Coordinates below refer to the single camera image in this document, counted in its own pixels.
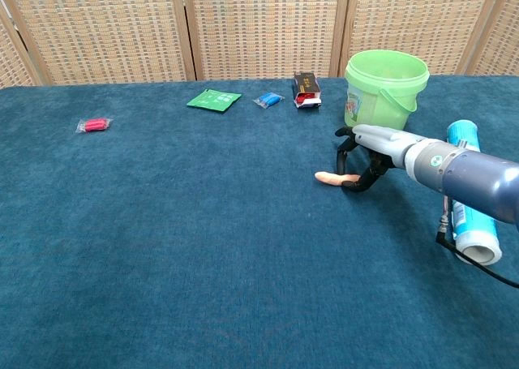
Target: robotic hand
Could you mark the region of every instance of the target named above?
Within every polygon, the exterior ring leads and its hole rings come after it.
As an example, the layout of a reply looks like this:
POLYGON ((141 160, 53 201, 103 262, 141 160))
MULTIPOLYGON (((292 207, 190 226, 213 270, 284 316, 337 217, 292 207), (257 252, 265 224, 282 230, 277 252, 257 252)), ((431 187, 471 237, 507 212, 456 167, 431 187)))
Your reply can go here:
POLYGON ((387 127, 343 127, 349 138, 337 149, 337 174, 315 177, 348 191, 365 191, 390 168, 416 182, 519 229, 519 164, 387 127), (367 148, 371 164, 361 175, 345 174, 348 152, 367 148))

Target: green bucket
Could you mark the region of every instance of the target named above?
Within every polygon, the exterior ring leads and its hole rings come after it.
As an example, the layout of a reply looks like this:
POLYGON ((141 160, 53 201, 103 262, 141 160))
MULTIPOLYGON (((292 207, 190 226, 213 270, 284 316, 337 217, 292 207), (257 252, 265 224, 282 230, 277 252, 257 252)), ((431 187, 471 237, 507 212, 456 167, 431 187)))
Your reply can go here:
POLYGON ((416 95, 429 79, 420 58, 391 50, 356 53, 348 62, 348 101, 344 120, 348 126, 372 124, 403 130, 416 111, 416 95))

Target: woven folding screen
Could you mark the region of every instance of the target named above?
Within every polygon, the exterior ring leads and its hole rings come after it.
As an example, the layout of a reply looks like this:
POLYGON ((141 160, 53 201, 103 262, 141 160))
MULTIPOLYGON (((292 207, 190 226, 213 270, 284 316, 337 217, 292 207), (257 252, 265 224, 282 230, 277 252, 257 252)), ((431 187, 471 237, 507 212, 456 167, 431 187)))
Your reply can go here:
POLYGON ((182 0, 6 0, 50 84, 194 79, 182 0))
POLYGON ((519 75, 519 0, 504 0, 469 72, 519 75))
POLYGON ((346 0, 186 0, 198 79, 337 73, 346 0), (339 34, 334 42, 337 6, 339 34), (336 65, 331 67, 333 56, 336 65))
POLYGON ((0 88, 34 85, 35 75, 20 52, 25 52, 18 33, 0 4, 0 88))
POLYGON ((350 0, 339 74, 355 53, 394 49, 423 59, 433 74, 452 74, 485 0, 350 0))

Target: green packet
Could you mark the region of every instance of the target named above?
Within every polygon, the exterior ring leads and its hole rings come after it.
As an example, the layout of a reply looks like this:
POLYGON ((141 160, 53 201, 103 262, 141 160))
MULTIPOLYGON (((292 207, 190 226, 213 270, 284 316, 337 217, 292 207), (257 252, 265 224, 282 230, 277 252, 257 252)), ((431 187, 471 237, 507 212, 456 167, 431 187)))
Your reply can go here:
POLYGON ((190 107, 199 107, 224 112, 237 99, 239 99, 240 96, 241 95, 238 93, 218 92, 213 91, 212 89, 206 89, 187 103, 187 105, 190 107))

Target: table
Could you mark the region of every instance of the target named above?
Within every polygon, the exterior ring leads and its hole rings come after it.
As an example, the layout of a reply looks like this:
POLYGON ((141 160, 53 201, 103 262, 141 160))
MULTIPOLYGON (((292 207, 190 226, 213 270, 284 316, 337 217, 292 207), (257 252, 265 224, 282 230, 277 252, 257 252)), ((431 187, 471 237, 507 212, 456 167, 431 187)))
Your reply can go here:
MULTIPOLYGON (((319 110, 288 79, 0 91, 0 367, 516 367, 519 292, 435 244, 439 194, 403 170, 314 180, 346 90, 320 85, 319 110), (243 96, 187 108, 205 88, 243 96), (286 100, 252 102, 268 91, 286 100)), ((519 78, 432 76, 407 130, 469 118, 519 161, 518 102, 519 78)))

